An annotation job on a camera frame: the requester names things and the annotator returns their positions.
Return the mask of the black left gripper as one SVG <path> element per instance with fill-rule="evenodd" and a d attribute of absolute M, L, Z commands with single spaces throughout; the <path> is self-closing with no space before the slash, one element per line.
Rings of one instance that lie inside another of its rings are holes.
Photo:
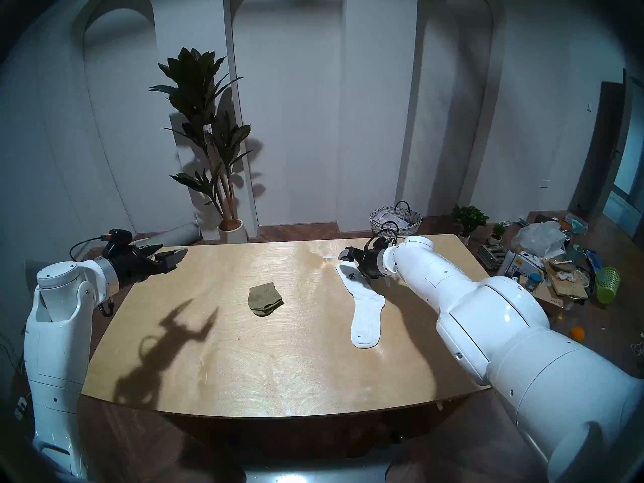
<path fill-rule="evenodd" d="M 130 286 L 158 274 L 176 269 L 188 253 L 187 248 L 159 252 L 163 244 L 132 244 L 131 250 L 111 254 L 107 260 L 115 271 L 119 286 Z"/>

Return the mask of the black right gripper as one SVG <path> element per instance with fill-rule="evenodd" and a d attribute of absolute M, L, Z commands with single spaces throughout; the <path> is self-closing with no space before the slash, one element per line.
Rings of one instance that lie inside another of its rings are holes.
<path fill-rule="evenodd" d="M 383 271 L 384 249 L 366 249 L 362 250 L 356 247 L 346 247 L 339 255 L 339 260 L 353 262 L 358 269 L 355 270 L 355 281 L 361 285 L 370 285 L 370 279 L 385 277 Z"/>

